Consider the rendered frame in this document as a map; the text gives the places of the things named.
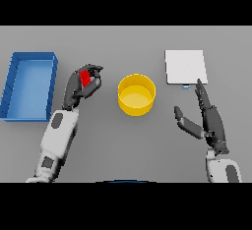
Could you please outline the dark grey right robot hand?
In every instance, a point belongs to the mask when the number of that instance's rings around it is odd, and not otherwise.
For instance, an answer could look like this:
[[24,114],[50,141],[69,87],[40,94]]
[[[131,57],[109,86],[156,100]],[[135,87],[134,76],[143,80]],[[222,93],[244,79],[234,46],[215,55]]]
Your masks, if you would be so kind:
[[214,150],[215,155],[229,154],[221,115],[210,102],[208,93],[200,79],[197,80],[195,93],[198,98],[203,125],[200,126],[186,118],[181,109],[175,106],[174,115],[178,127],[198,140],[205,139],[207,145]]

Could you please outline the red beaker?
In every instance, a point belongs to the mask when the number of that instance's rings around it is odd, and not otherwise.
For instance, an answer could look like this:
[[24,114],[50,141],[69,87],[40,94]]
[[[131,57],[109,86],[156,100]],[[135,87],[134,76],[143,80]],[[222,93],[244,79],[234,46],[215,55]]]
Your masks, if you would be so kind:
[[92,93],[92,82],[91,75],[89,71],[82,71],[80,73],[81,83],[82,83],[82,92],[85,97],[88,97]]

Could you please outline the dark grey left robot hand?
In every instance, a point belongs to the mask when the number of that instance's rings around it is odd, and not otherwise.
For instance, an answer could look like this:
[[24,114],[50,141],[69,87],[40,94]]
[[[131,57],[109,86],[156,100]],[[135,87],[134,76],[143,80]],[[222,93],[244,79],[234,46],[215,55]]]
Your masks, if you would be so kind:
[[[66,85],[62,109],[72,111],[80,104],[80,99],[89,98],[101,86],[100,71],[101,66],[86,64],[74,71]],[[87,73],[90,78],[94,78],[90,83],[83,86],[82,74]]]

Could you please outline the yellow round bowl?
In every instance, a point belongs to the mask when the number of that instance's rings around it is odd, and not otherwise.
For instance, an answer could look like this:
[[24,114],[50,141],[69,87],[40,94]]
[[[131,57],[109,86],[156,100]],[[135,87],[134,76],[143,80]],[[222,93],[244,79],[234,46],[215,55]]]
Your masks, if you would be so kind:
[[128,116],[143,116],[153,107],[156,86],[147,76],[133,74],[126,76],[118,85],[118,105]]

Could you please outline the blue rectangular tray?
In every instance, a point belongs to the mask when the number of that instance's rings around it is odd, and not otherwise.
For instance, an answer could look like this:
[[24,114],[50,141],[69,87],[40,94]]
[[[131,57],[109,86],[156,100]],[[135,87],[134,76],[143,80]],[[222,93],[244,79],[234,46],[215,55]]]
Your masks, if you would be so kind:
[[57,65],[54,52],[13,52],[0,100],[0,120],[48,122]]

